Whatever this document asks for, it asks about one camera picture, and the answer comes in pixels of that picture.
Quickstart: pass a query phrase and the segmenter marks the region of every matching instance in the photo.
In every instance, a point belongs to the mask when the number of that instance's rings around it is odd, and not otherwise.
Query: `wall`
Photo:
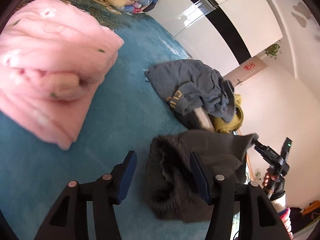
[[[283,34],[277,61],[320,101],[320,27],[302,0],[267,0]]]
[[[264,58],[269,67],[236,87],[243,96],[242,134],[256,132],[259,141],[280,151],[286,137],[292,139],[285,189],[289,206],[304,207],[320,199],[320,103],[299,80],[281,65]],[[253,171],[268,164],[254,150],[249,158]]]

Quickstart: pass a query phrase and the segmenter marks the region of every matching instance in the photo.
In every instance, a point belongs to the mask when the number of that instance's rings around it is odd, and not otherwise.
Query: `black cable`
[[[236,235],[237,235],[238,233],[239,233],[239,230],[238,230],[238,232],[235,233],[235,236],[233,237],[233,240],[236,239]]]

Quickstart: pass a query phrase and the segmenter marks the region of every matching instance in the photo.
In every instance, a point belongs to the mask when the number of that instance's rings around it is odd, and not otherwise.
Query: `pink blanket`
[[[123,40],[59,0],[35,0],[0,35],[0,110],[61,149],[76,141]]]

